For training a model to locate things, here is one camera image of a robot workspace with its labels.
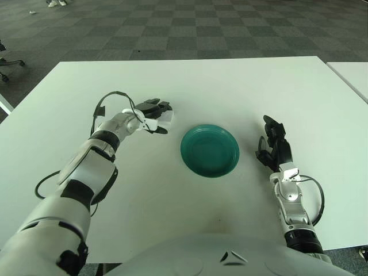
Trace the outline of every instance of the green plate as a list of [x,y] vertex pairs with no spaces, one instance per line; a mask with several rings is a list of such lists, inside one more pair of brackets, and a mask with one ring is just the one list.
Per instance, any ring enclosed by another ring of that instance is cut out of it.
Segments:
[[239,160],[235,138],[217,125],[199,125],[183,137],[180,152],[189,169],[204,177],[231,172]]

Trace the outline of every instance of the white table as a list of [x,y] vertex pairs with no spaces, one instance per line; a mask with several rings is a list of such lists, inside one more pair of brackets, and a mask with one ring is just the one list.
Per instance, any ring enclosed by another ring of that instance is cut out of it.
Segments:
[[368,62],[328,62],[327,65],[368,104]]
[[[89,137],[95,105],[113,90],[136,103],[169,101],[174,121],[167,135],[137,132],[120,145],[118,179],[91,222],[88,262],[124,262],[190,233],[284,244],[271,171],[254,153],[264,114],[284,123],[295,164],[324,188],[316,226],[324,249],[368,243],[368,108],[317,57],[277,57],[59,63],[0,125],[0,248],[38,203],[35,184]],[[105,104],[106,118],[128,107],[118,96]],[[183,135],[203,123],[224,127],[239,144],[236,168],[221,178],[194,174],[180,156]],[[317,189],[309,182],[302,189],[313,217]]]

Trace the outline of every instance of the chair leg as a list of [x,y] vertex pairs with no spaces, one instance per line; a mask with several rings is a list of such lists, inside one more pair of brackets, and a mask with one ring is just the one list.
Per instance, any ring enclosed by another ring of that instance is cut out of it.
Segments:
[[8,82],[9,81],[9,78],[6,75],[4,75],[3,73],[1,73],[1,72],[0,72],[0,76],[1,76],[1,80],[3,82]]
[[0,66],[8,66],[13,64],[19,64],[20,66],[24,66],[25,63],[23,60],[13,60],[11,62],[7,62],[4,58],[0,59]]
[[368,263],[368,246],[362,246],[360,249],[359,249],[359,255],[361,257],[364,258],[364,260],[366,260],[366,262]]

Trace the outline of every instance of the floor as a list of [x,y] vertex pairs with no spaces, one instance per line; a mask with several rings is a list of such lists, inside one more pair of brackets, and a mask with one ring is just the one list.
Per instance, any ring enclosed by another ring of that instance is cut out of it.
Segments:
[[[261,58],[317,55],[368,62],[368,4],[361,0],[1,0],[0,39],[10,78],[0,93],[17,106],[59,61]],[[6,118],[0,111],[0,122]],[[356,275],[356,248],[329,251]],[[91,265],[85,269],[96,270]]]

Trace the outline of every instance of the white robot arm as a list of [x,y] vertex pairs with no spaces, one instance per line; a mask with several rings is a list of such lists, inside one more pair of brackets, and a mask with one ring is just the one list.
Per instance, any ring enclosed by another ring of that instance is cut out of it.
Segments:
[[[101,102],[94,118],[104,115]],[[172,112],[171,107],[159,99],[137,106],[131,102],[131,109],[92,131],[60,172],[57,190],[35,207],[1,249],[0,275],[78,275],[88,254],[90,207],[105,198],[117,178],[114,160],[119,144],[138,129],[167,133],[157,120],[163,112]]]

